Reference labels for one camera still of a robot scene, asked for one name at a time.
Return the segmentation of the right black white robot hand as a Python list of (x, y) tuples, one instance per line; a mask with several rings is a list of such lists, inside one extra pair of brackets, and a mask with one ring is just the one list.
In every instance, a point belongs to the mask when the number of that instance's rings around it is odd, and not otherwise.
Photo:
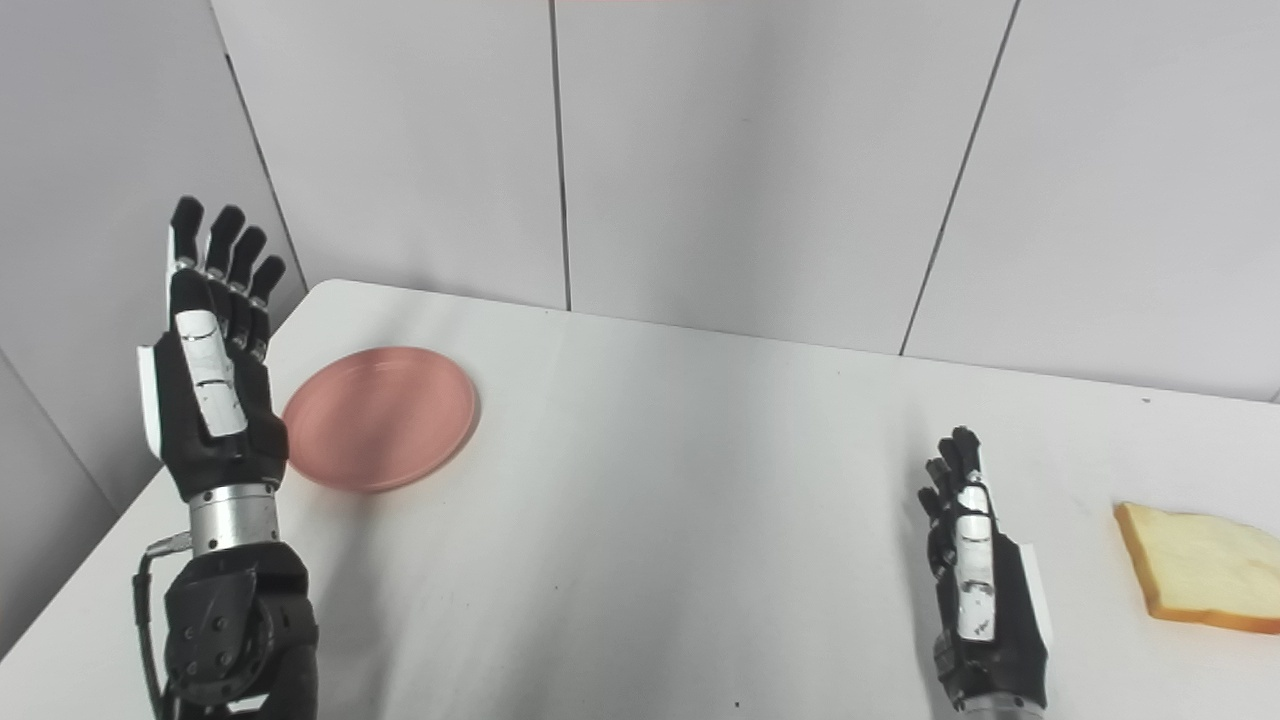
[(998, 524), (977, 433), (955, 427), (937, 451), (916, 493), (941, 620), (937, 678), (961, 719), (1042, 719), (1050, 650), (1024, 548)]

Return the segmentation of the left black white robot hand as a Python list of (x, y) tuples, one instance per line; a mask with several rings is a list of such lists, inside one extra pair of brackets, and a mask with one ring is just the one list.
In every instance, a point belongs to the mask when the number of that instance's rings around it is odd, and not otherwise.
[(289, 456), (266, 365), (269, 299), (285, 274), (236, 205), (211, 220), (182, 196), (168, 225), (166, 329), (138, 350), (145, 434), (184, 501), (278, 487)]

